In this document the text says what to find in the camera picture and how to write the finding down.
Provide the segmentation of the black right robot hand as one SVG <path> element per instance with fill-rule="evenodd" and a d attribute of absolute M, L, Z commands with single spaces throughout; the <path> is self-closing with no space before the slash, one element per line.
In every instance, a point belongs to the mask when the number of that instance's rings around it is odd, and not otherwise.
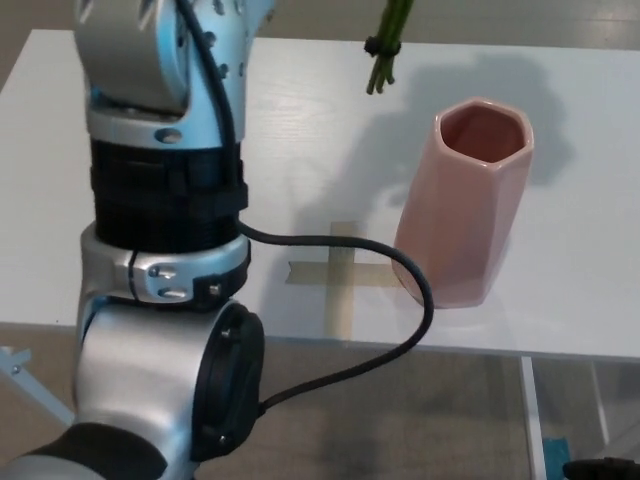
<path fill-rule="evenodd" d="M 639 464 L 626 459 L 575 460 L 563 465 L 569 480 L 639 480 Z"/>

